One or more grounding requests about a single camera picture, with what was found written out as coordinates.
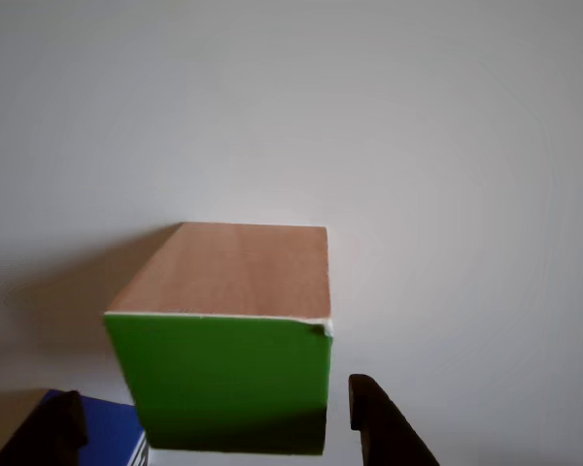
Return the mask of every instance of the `green painted side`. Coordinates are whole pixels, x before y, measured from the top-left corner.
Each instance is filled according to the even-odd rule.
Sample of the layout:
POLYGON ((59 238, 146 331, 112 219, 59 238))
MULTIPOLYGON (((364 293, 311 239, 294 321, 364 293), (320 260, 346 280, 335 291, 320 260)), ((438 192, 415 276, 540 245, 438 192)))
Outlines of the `green painted side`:
POLYGON ((332 340, 321 325, 104 318, 154 448, 322 453, 332 340))

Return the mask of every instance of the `blue object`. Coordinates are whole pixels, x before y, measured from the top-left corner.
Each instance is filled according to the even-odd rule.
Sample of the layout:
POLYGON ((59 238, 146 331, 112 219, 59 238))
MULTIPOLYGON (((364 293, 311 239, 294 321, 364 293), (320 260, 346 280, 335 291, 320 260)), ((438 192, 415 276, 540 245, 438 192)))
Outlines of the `blue object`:
MULTIPOLYGON (((43 405, 64 392, 50 390, 43 405)), ((147 442, 136 409, 96 398, 82 397, 88 444, 79 450, 80 466, 141 466, 147 464, 147 442)))

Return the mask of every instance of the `wooden block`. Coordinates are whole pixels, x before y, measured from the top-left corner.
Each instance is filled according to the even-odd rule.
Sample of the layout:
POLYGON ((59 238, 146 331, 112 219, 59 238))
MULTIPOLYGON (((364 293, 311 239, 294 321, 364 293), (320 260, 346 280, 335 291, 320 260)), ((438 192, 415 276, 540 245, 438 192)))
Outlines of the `wooden block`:
POLYGON ((325 228, 184 223, 105 322, 154 448, 323 451, 325 228))

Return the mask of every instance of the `white background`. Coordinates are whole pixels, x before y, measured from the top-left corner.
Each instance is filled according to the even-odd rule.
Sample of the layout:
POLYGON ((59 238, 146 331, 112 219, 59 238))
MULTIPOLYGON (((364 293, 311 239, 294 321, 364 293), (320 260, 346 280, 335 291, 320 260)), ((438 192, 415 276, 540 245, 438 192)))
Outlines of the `white background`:
POLYGON ((356 372, 443 465, 583 464, 583 1, 0 0, 0 390, 129 400, 104 292, 182 220, 327 226, 326 454, 154 464, 360 465, 356 372))

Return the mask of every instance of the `wooden top surface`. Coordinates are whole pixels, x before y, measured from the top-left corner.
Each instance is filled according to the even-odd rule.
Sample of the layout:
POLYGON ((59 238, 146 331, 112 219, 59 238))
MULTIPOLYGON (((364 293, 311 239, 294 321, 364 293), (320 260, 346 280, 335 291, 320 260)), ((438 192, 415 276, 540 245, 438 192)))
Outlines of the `wooden top surface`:
POLYGON ((183 223, 108 311, 330 317, 326 229, 183 223))

